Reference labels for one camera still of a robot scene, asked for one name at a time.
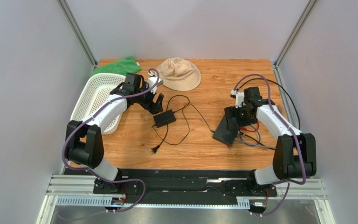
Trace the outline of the black Mercury network switch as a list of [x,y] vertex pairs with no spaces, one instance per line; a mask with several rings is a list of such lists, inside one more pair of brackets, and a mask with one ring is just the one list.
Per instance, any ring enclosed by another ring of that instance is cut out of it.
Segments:
[[217,129],[214,131],[213,139],[227,145],[232,146],[234,140],[238,134],[238,132],[231,132],[226,129],[226,117],[223,116],[221,119]]

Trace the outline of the black power adapter with cord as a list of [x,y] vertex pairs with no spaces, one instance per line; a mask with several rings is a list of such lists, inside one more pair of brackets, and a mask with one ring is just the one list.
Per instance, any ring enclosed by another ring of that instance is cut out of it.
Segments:
[[[175,111],[173,111],[172,109],[168,109],[171,100],[174,99],[174,98],[176,98],[176,97],[184,97],[185,99],[187,99],[187,103],[186,103],[183,107],[181,107],[180,109],[177,109],[177,110],[175,110]],[[208,130],[209,130],[211,133],[215,133],[215,131],[211,129],[211,127],[209,126],[208,122],[206,121],[206,119],[204,118],[204,116],[201,114],[201,112],[198,110],[198,108],[191,103],[189,97],[187,97],[187,96],[185,96],[185,95],[175,95],[175,96],[171,97],[171,98],[168,100],[166,110],[165,110],[164,112],[162,112],[161,114],[155,115],[155,116],[153,117],[155,124],[152,125],[151,127],[152,127],[152,129],[155,131],[155,133],[157,134],[157,136],[161,139],[161,142],[160,142],[158,145],[156,145],[155,147],[153,147],[153,148],[151,149],[151,153],[152,153],[152,154],[156,154],[157,151],[158,151],[158,149],[161,147],[161,145],[162,145],[163,143],[166,143],[166,144],[171,145],[171,146],[178,146],[178,145],[180,145],[180,144],[187,138],[187,136],[188,136],[189,133],[190,133],[191,128],[190,128],[188,119],[187,119],[187,117],[186,117],[185,114],[184,114],[184,110],[185,110],[186,108],[188,108],[189,106],[192,106],[192,107],[197,111],[197,113],[201,116],[201,118],[202,118],[203,121],[205,122],[205,124],[206,124]],[[167,138],[168,133],[169,133],[169,124],[171,124],[171,123],[173,123],[174,121],[176,121],[176,117],[175,117],[175,113],[176,113],[176,112],[182,112],[182,116],[183,116],[183,118],[185,119],[186,124],[187,124],[188,132],[187,132],[187,134],[186,134],[178,143],[169,143],[169,142],[166,141],[166,138]],[[160,127],[164,127],[164,126],[166,126],[166,132],[165,132],[164,136],[161,137],[161,136],[158,134],[158,132],[157,132],[156,129],[157,129],[157,128],[160,128]]]

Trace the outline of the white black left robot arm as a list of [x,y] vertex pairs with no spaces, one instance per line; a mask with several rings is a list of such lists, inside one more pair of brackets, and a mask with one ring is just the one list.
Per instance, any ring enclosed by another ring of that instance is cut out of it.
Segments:
[[139,104],[152,115],[163,111],[163,94],[154,101],[163,79],[154,68],[149,69],[148,74],[149,78],[145,80],[142,75],[128,73],[124,82],[110,92],[95,112],[81,121],[68,123],[62,148],[62,160],[67,168],[87,170],[105,182],[120,182],[119,168],[104,157],[102,134],[115,118],[134,104]]

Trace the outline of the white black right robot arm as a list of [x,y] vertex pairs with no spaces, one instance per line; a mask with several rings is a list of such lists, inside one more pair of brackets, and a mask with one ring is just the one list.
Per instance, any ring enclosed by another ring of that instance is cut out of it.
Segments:
[[316,139],[303,133],[279,113],[270,99],[263,99],[258,87],[250,87],[235,94],[236,104],[225,108],[226,130],[233,142],[241,127],[263,123],[276,140],[272,164],[253,171],[257,185],[293,182],[303,185],[317,172]]

